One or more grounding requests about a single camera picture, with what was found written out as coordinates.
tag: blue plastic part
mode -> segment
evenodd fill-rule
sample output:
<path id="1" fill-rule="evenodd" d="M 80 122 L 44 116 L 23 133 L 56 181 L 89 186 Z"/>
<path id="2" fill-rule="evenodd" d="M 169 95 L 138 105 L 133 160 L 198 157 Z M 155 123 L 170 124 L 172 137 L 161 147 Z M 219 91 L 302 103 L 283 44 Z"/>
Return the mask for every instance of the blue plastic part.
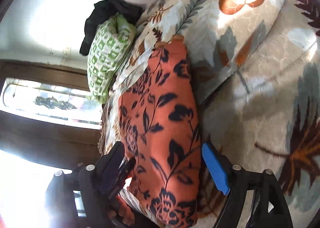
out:
<path id="1" fill-rule="evenodd" d="M 209 146 L 204 143 L 202 145 L 202 157 L 209 169 L 209 172 L 213 178 L 213 181 L 219 191 L 221 191 L 224 195 L 228 195 L 230 192 L 230 186 L 228 184 L 228 175 L 223 170 L 220 162 L 211 151 Z"/>

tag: wall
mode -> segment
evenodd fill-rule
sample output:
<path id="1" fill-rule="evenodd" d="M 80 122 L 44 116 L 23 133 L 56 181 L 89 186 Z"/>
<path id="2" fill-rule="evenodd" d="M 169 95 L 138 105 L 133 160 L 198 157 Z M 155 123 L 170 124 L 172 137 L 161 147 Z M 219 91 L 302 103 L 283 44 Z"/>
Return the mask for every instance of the wall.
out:
<path id="1" fill-rule="evenodd" d="M 14 0 L 0 23 L 0 59 L 86 69 L 84 23 L 100 0 Z"/>

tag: black garment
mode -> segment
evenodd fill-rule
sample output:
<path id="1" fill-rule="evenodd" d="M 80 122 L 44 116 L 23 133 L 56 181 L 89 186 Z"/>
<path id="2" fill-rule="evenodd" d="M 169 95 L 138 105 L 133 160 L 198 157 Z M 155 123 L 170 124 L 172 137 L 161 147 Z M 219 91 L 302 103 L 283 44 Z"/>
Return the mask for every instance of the black garment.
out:
<path id="1" fill-rule="evenodd" d="M 124 0 L 102 0 L 94 4 L 94 10 L 84 25 L 85 37 L 80 47 L 80 53 L 83 56 L 89 54 L 98 25 L 103 24 L 116 13 L 123 15 L 130 24 L 135 25 L 142 15 L 142 7 L 131 5 Z"/>

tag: floral blanket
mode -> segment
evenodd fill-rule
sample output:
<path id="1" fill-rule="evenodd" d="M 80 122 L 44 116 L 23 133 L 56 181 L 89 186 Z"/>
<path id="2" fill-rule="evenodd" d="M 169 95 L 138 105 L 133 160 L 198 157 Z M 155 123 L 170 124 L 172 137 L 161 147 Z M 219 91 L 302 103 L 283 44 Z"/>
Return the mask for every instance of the floral blanket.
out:
<path id="1" fill-rule="evenodd" d="M 155 43 L 183 35 L 202 139 L 246 170 L 272 169 L 294 227 L 304 228 L 320 206 L 319 12 L 311 0 L 261 2 L 160 0 L 157 11 L 146 12 L 145 28 L 105 108 L 100 150 L 107 153 L 121 139 L 118 98 L 143 74 Z M 129 191 L 121 196 L 163 226 Z M 239 227 L 248 220 L 248 197 Z M 224 200 L 202 165 L 197 199 L 202 218 L 195 227 L 212 227 Z"/>

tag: window glass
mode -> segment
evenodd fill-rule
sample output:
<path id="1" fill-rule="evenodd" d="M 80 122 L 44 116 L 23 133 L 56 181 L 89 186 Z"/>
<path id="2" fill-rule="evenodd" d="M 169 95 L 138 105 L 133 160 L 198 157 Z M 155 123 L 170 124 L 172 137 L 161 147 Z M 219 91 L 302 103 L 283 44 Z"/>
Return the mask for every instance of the window glass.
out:
<path id="1" fill-rule="evenodd" d="M 100 129 L 102 107 L 88 99 L 90 92 L 7 78 L 0 110 L 56 124 Z"/>

